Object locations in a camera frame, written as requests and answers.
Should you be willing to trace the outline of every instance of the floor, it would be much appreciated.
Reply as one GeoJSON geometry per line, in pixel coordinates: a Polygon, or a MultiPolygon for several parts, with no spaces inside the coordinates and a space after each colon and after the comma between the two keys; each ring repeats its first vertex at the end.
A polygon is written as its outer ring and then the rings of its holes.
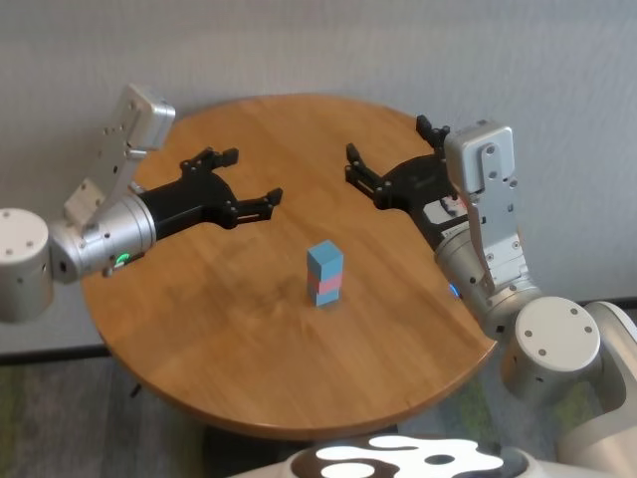
{"type": "MultiPolygon", "coordinates": [[[[583,385],[529,410],[500,383],[499,357],[399,430],[498,441],[550,459],[556,437],[599,412],[583,385]]],[[[202,423],[147,390],[131,397],[134,387],[112,358],[0,367],[0,478],[217,477],[241,465],[211,462],[202,423]]]]}

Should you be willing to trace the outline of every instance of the round wooden table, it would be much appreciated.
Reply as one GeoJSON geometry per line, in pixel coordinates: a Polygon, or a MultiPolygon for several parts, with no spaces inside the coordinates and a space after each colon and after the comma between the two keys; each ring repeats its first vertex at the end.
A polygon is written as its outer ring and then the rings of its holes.
{"type": "Polygon", "coordinates": [[[85,279],[113,355],[206,422],[278,439],[378,429],[436,403],[494,344],[449,291],[407,214],[377,210],[345,182],[345,145],[384,174],[430,152],[415,119],[344,98],[247,99],[183,119],[140,167],[153,188],[204,147],[238,147],[216,170],[239,199],[281,186],[272,220],[200,224],[110,279],[85,279]],[[308,248],[344,254],[337,304],[307,294],[308,248]]]}

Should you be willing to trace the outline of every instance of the white wall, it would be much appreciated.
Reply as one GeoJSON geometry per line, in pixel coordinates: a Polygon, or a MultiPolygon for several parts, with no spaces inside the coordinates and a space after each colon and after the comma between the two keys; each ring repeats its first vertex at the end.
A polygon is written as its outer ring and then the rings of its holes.
{"type": "Polygon", "coordinates": [[[514,128],[540,285],[637,295],[637,2],[25,0],[0,10],[0,204],[49,215],[121,86],[181,114],[335,92],[514,128]]]}

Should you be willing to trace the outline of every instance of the blue and pink block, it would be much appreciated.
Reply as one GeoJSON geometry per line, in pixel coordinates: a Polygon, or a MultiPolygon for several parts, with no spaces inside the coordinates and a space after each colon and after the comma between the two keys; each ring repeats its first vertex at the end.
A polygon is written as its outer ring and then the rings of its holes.
{"type": "Polygon", "coordinates": [[[342,285],[342,252],[331,241],[308,249],[308,293],[315,306],[338,300],[342,285]]]}

